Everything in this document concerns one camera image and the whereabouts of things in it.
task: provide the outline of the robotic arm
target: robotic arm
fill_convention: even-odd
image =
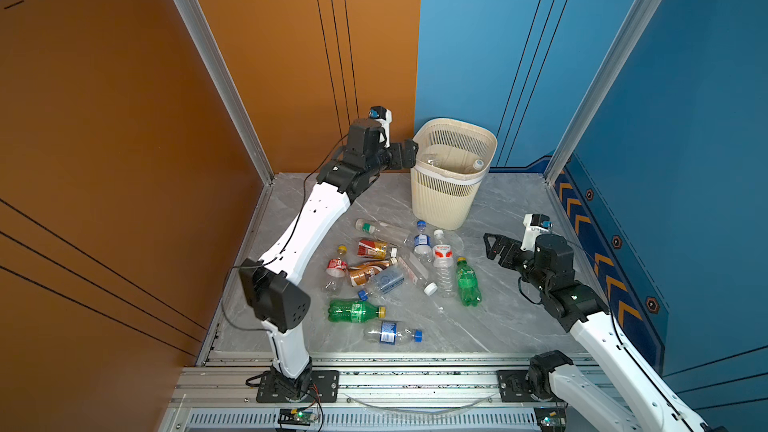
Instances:
[[[347,144],[321,169],[317,184],[288,229],[258,262],[246,260],[240,281],[248,305],[270,336],[270,374],[277,391],[298,400],[310,387],[312,360],[304,345],[302,320],[310,296],[298,287],[304,269],[333,223],[382,171],[411,168],[418,145],[390,143],[392,113],[371,108],[368,119],[350,124]]]
[[[616,325],[610,309],[589,286],[574,279],[573,249],[543,214],[524,218],[523,241],[485,234],[485,252],[539,290],[550,315],[600,364],[634,416],[587,380],[559,350],[537,355],[528,386],[542,400],[557,396],[572,404],[600,432],[727,432],[710,428],[659,377]]]

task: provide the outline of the orange wall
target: orange wall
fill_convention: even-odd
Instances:
[[[198,1],[275,172],[313,170],[370,106],[413,136],[420,0]]]
[[[172,0],[26,0],[0,43],[0,198],[146,291],[0,202],[4,428],[155,430],[256,170]]]

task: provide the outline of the white bottle cap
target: white bottle cap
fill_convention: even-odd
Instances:
[[[424,287],[424,293],[427,295],[432,295],[435,293],[435,291],[437,291],[437,284],[434,282]]]

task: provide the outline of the orange chevron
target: orange chevron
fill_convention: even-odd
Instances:
[[[594,274],[597,275],[597,276],[600,276],[600,271],[598,270],[598,266],[600,265],[600,262],[605,262],[606,264],[610,265],[611,267],[614,266],[614,261],[610,260],[605,255],[595,254],[594,255]]]
[[[616,287],[619,287],[624,292],[627,291],[627,286],[624,285],[622,282],[619,282],[615,278],[606,275],[605,276],[605,294],[608,296],[608,300],[610,300],[610,286],[615,285]]]
[[[619,301],[619,325],[622,328],[624,327],[624,312],[629,312],[630,314],[637,317],[639,320],[643,320],[643,318],[640,316],[640,312],[636,311],[634,308],[623,303],[622,301]]]
[[[581,202],[577,198],[570,198],[566,202],[568,203],[568,208],[565,213],[568,218],[571,218],[571,206],[580,206]]]
[[[578,225],[580,222],[586,222],[587,224],[592,223],[589,217],[580,216],[579,214],[576,214],[576,235],[578,235]]]
[[[573,188],[573,186],[567,182],[561,182],[560,183],[560,202],[563,201],[563,189],[564,188]]]

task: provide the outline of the green soda bottle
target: green soda bottle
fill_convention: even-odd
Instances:
[[[478,287],[478,277],[475,270],[467,264],[466,258],[458,258],[456,275],[458,276],[458,297],[464,305],[477,307],[477,304],[482,301],[482,294]]]
[[[328,320],[361,324],[372,318],[384,318],[384,312],[384,307],[371,305],[367,301],[356,298],[336,298],[328,306]]]

